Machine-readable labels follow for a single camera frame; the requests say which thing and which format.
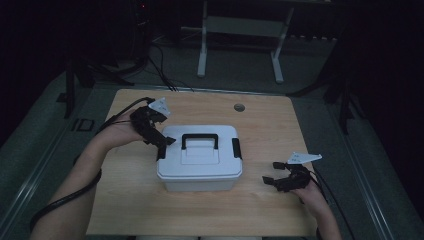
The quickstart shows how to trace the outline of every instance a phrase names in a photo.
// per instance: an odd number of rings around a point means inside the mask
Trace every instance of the plastic storage container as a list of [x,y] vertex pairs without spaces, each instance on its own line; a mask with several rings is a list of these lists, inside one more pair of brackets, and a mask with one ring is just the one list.
[[228,125],[173,125],[176,141],[158,152],[157,175],[168,191],[230,190],[242,174],[237,131]]

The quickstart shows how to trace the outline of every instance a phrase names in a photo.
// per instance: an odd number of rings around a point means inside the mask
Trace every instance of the table top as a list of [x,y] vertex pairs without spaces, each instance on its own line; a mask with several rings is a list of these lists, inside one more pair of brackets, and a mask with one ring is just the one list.
[[[117,92],[108,118],[143,97],[166,98],[171,115],[157,124],[159,131],[177,124],[234,126],[243,174],[230,191],[168,192],[157,176],[155,146],[134,142],[115,148],[102,167],[88,234],[315,235],[315,219],[298,197],[262,182],[262,176],[288,176],[288,171],[273,169],[272,162],[286,162],[293,152],[307,153],[289,98],[123,89]],[[235,104],[243,104],[245,110],[236,111]],[[312,170],[311,164],[306,167]]]

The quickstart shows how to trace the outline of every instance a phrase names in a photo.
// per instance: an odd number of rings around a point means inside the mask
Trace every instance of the sticker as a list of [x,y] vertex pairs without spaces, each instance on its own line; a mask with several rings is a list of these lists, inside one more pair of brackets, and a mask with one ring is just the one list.
[[307,154],[307,153],[297,153],[293,152],[293,154],[290,156],[287,163],[289,164],[303,164],[307,162],[312,162],[318,159],[321,159],[321,154],[314,155],[314,154]]
[[165,116],[169,116],[171,114],[168,109],[168,106],[166,105],[166,100],[164,97],[150,103],[149,107],[157,112],[162,113]]

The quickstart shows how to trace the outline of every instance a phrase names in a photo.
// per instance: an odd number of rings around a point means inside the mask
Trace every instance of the box lid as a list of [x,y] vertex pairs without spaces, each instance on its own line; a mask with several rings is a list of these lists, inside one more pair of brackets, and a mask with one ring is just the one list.
[[237,131],[228,125],[172,125],[162,134],[176,141],[158,156],[158,176],[178,179],[238,177],[242,158]]

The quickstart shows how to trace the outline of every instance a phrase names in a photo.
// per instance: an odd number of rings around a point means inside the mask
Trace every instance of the human arm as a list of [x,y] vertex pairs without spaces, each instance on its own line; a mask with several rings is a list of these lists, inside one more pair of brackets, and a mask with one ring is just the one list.
[[[109,150],[143,140],[131,126],[129,120],[132,111],[122,115],[112,124],[98,133],[85,147],[70,173],[49,201],[52,203],[87,186],[100,171]],[[84,239],[90,221],[95,196],[95,187],[81,197],[53,210],[43,216],[35,225],[33,239]]]
[[302,199],[308,211],[315,217],[322,239],[342,239],[336,218],[321,190],[313,181],[310,181],[305,188],[295,189],[291,192]]

